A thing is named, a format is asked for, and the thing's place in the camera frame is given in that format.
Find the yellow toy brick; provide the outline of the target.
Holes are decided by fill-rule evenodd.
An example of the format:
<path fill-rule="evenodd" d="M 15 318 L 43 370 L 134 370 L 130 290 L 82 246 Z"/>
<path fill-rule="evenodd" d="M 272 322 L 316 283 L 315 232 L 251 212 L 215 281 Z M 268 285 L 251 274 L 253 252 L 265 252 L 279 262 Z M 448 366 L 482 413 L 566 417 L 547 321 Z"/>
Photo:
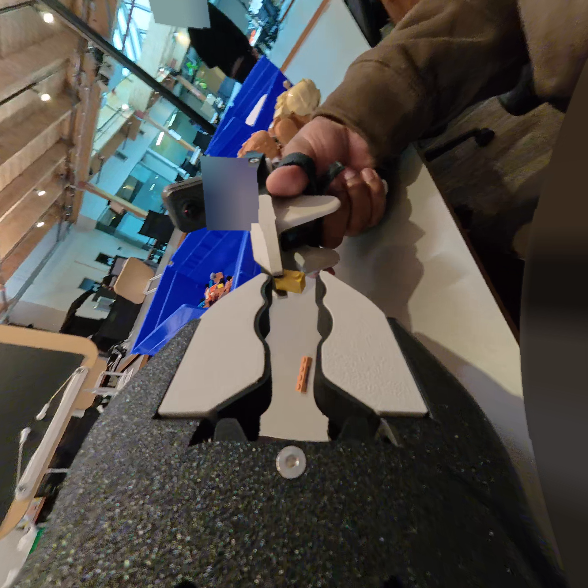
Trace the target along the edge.
<path fill-rule="evenodd" d="M 277 292 L 301 294 L 306 287 L 305 274 L 299 270 L 284 269 L 282 275 L 273 278 Z"/>

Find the grey desk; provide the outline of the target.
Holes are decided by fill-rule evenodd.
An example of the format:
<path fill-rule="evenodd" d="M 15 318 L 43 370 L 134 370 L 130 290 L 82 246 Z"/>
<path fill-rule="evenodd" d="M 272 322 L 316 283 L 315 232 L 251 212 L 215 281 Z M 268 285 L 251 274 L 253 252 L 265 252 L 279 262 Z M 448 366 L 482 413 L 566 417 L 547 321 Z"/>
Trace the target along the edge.
<path fill-rule="evenodd" d="M 473 358 L 514 336 L 413 148 L 398 163 L 385 222 L 343 246 L 344 281 L 395 318 L 392 332 L 430 407 L 388 417 L 397 445 L 342 440 L 319 449 L 299 481 L 274 482 L 251 568 L 264 587 L 566 587 L 524 437 L 496 433 L 476 403 L 522 417 L 522 384 L 466 376 L 442 342 Z"/>

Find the person's right hand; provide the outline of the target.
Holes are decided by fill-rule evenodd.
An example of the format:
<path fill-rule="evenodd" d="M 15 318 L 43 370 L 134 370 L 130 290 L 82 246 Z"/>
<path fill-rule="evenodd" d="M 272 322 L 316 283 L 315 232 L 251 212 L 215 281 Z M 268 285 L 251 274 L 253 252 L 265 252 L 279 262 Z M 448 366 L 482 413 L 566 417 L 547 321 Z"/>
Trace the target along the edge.
<path fill-rule="evenodd" d="M 374 227 L 386 208 L 386 186 L 376 172 L 368 143 L 348 127 L 318 116 L 292 138 L 282 155 L 303 153 L 313 159 L 317 174 L 334 162 L 345 170 L 330 184 L 328 193 L 340 201 L 334 213 L 323 218 L 322 245 L 337 248 L 344 237 L 353 237 Z"/>

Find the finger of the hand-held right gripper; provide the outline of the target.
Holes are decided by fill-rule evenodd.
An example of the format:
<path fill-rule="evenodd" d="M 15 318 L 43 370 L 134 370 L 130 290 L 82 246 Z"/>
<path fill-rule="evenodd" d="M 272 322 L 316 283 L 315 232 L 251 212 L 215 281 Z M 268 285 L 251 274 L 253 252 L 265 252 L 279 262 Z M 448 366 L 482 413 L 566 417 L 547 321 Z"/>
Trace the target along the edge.
<path fill-rule="evenodd" d="M 267 275 L 283 275 L 276 215 L 270 195 L 259 195 L 258 221 L 251 224 L 252 252 L 255 262 Z"/>

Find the pile of toy bricks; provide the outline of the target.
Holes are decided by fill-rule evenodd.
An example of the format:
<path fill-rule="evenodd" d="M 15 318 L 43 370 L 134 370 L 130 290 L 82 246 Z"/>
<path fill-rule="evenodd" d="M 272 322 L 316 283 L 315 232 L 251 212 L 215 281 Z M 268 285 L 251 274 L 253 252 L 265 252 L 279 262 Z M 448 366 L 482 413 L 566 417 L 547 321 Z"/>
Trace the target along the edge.
<path fill-rule="evenodd" d="M 232 290 L 233 276 L 225 275 L 223 272 L 212 272 L 208 285 L 205 287 L 204 297 L 198 304 L 199 308 L 210 308 L 223 296 Z"/>

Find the person's right forearm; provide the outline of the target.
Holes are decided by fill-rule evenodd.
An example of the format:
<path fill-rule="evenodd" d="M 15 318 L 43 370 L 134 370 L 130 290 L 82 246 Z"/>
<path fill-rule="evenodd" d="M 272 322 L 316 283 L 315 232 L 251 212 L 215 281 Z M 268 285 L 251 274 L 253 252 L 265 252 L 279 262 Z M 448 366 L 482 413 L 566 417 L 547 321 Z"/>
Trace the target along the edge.
<path fill-rule="evenodd" d="M 587 1 L 419 1 L 352 63 L 315 116 L 392 158 L 530 64 L 534 94 L 569 100 L 587 60 Z"/>

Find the blonde toy figure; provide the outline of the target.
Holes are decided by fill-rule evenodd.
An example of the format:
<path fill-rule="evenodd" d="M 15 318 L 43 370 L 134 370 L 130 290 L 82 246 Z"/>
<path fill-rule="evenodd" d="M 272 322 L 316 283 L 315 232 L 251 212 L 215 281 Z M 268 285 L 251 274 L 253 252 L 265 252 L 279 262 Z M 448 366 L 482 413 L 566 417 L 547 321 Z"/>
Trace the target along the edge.
<path fill-rule="evenodd" d="M 274 120 L 290 115 L 308 117 L 319 107 L 320 90 L 310 79 L 302 79 L 295 85 L 284 82 L 285 90 L 277 97 Z"/>

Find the black board with wooden edge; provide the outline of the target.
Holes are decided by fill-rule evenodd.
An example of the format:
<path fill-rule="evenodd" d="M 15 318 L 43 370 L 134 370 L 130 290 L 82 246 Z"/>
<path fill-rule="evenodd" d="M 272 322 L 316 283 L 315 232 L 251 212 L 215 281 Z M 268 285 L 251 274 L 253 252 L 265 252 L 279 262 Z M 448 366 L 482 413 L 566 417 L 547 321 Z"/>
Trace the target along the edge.
<path fill-rule="evenodd" d="M 1 325 L 1 539 L 15 530 L 36 494 L 15 499 L 17 481 L 33 455 L 23 465 L 22 431 L 43 421 L 55 394 L 62 397 L 68 378 L 81 366 L 89 367 L 85 384 L 98 357 L 96 344 L 84 337 Z"/>

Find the white plastic strip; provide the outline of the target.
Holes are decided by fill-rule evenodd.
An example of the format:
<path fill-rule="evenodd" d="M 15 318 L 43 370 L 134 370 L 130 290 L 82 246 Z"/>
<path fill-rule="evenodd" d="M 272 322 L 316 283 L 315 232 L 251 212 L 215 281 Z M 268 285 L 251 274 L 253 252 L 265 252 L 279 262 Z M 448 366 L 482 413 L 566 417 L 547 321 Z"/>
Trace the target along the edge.
<path fill-rule="evenodd" d="M 48 463 L 52 459 L 55 452 L 55 447 L 59 443 L 63 431 L 73 412 L 74 404 L 77 395 L 81 389 L 84 380 L 89 373 L 89 367 L 81 366 L 77 368 L 67 380 L 67 385 L 63 389 L 63 394 L 59 406 L 55 410 L 55 414 L 48 424 L 47 430 L 42 437 L 40 444 L 36 448 L 32 457 L 28 461 L 24 472 L 20 475 L 16 489 L 16 500 L 28 500 L 33 498 L 39 481 L 48 467 Z"/>

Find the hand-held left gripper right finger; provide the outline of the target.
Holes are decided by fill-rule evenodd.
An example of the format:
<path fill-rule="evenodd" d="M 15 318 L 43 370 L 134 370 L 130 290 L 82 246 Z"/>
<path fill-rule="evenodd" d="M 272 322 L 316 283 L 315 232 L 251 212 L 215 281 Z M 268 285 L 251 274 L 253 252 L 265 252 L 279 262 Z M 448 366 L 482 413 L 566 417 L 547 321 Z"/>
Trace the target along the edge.
<path fill-rule="evenodd" d="M 316 279 L 319 376 L 378 416 L 422 417 L 423 396 L 384 312 L 327 272 Z"/>

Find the wooden chair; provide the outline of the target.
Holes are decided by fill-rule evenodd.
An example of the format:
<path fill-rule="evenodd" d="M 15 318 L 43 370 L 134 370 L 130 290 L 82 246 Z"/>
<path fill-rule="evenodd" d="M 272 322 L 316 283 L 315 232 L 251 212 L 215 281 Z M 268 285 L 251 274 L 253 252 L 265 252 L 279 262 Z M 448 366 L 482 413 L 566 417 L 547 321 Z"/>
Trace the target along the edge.
<path fill-rule="evenodd" d="M 142 305 L 148 286 L 155 277 L 155 270 L 135 257 L 129 257 L 114 283 L 114 293 L 134 305 Z"/>

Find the brown toy figure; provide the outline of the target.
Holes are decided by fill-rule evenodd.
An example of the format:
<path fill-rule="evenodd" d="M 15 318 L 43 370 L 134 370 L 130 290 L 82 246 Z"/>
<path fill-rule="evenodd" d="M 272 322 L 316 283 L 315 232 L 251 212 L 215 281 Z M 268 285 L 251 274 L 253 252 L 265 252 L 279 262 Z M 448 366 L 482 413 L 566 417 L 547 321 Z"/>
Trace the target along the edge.
<path fill-rule="evenodd" d="M 249 152 L 261 153 L 270 160 L 279 160 L 282 157 L 282 146 L 267 130 L 259 130 L 242 144 L 237 157 L 245 158 Z"/>

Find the blue storage bin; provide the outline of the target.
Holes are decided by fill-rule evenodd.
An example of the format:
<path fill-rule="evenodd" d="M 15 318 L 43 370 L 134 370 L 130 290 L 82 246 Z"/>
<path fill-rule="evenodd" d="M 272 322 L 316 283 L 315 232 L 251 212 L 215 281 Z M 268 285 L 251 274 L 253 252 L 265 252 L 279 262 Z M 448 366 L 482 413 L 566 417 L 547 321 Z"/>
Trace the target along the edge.
<path fill-rule="evenodd" d="M 205 155 L 236 157 L 252 134 L 269 128 L 277 98 L 288 86 L 282 71 L 268 58 L 261 57 L 226 111 Z"/>
<path fill-rule="evenodd" d="M 202 300 L 211 275 L 218 273 L 229 292 L 261 273 L 249 232 L 201 229 L 187 234 L 163 271 L 131 353 L 153 356 L 183 326 L 199 319 L 208 309 Z"/>

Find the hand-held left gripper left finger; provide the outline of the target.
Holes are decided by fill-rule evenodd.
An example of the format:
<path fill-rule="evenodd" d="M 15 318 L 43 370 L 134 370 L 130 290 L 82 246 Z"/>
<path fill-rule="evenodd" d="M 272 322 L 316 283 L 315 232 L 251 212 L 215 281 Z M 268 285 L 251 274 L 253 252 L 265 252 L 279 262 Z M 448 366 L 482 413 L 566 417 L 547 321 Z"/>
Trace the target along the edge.
<path fill-rule="evenodd" d="M 272 397 L 272 279 L 261 273 L 206 311 L 158 408 L 161 417 L 209 417 L 238 402 L 261 415 Z"/>

